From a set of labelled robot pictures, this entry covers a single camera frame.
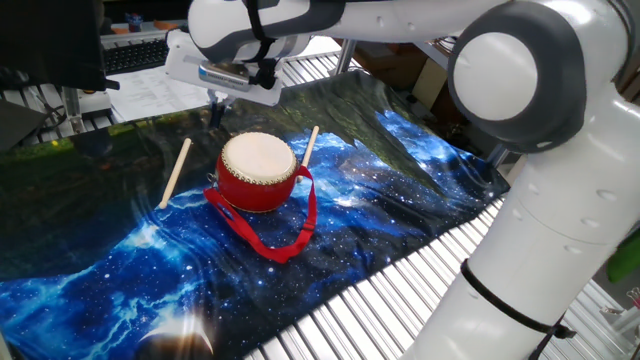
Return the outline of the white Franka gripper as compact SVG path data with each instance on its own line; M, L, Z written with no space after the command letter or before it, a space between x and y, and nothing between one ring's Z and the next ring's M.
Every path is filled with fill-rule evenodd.
M167 75L178 81L196 85L218 95L218 103L210 106L210 128L219 128L225 107L236 99L274 106L279 102L283 83L277 77L279 64L274 59L257 63L213 63L195 46L188 33L180 30L166 35L169 49Z

